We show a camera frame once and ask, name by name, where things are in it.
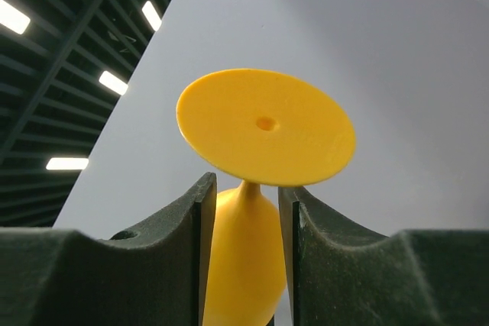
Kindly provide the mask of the orange plastic wine glass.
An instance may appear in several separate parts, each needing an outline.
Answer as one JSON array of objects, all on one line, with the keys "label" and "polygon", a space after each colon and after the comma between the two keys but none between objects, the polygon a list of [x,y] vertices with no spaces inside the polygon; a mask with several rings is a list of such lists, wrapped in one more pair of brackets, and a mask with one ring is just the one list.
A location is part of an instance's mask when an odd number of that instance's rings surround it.
[{"label": "orange plastic wine glass", "polygon": [[294,76],[227,69],[188,85],[176,104],[186,142],[240,179],[216,197],[205,325],[265,325],[286,288],[279,211],[263,186],[323,182],[354,155],[353,124],[331,97]]}]

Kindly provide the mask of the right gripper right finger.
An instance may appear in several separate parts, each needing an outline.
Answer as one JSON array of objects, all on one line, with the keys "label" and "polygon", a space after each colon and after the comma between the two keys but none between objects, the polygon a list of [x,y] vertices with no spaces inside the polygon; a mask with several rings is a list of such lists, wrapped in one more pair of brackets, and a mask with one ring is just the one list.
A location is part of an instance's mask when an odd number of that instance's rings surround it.
[{"label": "right gripper right finger", "polygon": [[278,191],[295,325],[486,325],[488,233],[387,237],[303,187]]}]

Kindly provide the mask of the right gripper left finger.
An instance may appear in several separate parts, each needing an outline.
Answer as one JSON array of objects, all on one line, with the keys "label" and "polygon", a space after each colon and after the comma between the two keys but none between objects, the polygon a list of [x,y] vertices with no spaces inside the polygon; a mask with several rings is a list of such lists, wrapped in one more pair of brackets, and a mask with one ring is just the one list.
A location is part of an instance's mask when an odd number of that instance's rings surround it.
[{"label": "right gripper left finger", "polygon": [[3,325],[200,325],[217,179],[108,240],[2,228]]}]

